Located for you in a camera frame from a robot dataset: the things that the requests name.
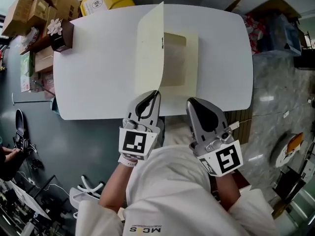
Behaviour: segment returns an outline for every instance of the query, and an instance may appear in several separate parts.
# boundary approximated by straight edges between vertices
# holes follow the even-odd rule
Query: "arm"
[[[132,169],[121,163],[117,166],[102,191],[98,202],[100,206],[118,213],[124,203],[126,188]]]
[[[10,152],[9,154],[5,155],[5,163],[8,161],[11,161],[16,155],[17,153],[19,153],[20,150],[18,148],[15,148],[12,150],[12,152]]]
[[[2,147],[2,150],[4,152],[4,154],[8,155],[11,152],[13,152],[13,149],[7,148],[7,147]]]
[[[228,211],[240,198],[241,194],[231,173],[217,177],[218,193],[221,205]]]

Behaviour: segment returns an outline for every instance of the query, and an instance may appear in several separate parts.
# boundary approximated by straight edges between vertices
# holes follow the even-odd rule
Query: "marble floor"
[[[314,93],[311,82],[315,81],[315,71],[296,69],[292,58],[264,54],[253,56],[253,67],[252,127],[249,142],[242,145],[244,165],[240,171],[271,202],[276,197],[272,187],[280,168],[271,166],[269,157],[278,138],[290,130],[304,132],[305,141],[313,139],[315,109],[307,99]],[[289,115],[283,118],[286,111]]]

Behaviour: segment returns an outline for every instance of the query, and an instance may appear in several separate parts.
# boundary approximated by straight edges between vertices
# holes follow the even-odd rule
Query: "yellow box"
[[[82,0],[80,8],[82,15],[87,16],[101,10],[128,6],[134,6],[134,2],[132,0]]]

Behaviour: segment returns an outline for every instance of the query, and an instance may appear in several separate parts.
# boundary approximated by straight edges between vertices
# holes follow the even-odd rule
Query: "white cable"
[[[22,177],[24,177],[26,179],[27,182],[29,182],[31,185],[35,186],[37,189],[40,189],[36,184],[32,184],[27,178],[26,178],[26,174],[23,171],[17,171]]]
[[[27,182],[29,182],[29,180],[26,178],[26,174],[25,174],[23,171],[18,171],[18,173],[19,173],[22,177],[24,177],[24,178],[27,180]],[[60,186],[58,186],[58,185],[56,185],[56,184],[54,184],[54,183],[50,184],[46,190],[44,189],[44,191],[48,191],[48,190],[49,190],[49,187],[50,187],[51,185],[54,185],[54,186],[60,188],[60,189],[63,190],[68,196],[70,196],[63,188],[61,188]]]
[[[58,186],[58,185],[56,185],[56,184],[54,184],[54,183],[50,184],[46,190],[44,189],[44,191],[48,191],[48,190],[49,190],[49,187],[50,187],[51,185],[54,185],[54,186],[60,188],[60,189],[63,190],[68,196],[70,196],[63,188],[61,188],[60,186]]]
[[[34,145],[35,145],[35,144],[31,144],[30,147],[33,149],[33,151],[34,151],[35,153],[38,153],[38,152],[37,152],[37,149],[34,147]]]

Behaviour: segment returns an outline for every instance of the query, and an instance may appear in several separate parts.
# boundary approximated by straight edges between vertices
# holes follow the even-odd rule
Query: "dark gray floor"
[[[32,172],[32,178],[40,186],[50,176],[52,183],[67,192],[81,184],[86,175],[97,185],[106,182],[114,171],[119,158],[118,139],[121,119],[110,120],[63,120],[50,110],[50,103],[26,103],[12,105],[11,94],[18,100],[43,100],[44,93],[21,92],[19,38],[13,40],[5,51],[7,71],[0,74],[0,136],[3,144],[13,146],[15,136],[15,112],[21,109],[28,121],[31,142],[36,144],[39,158],[45,169]],[[30,176],[26,163],[20,168]],[[50,189],[65,198],[66,194],[55,186]]]

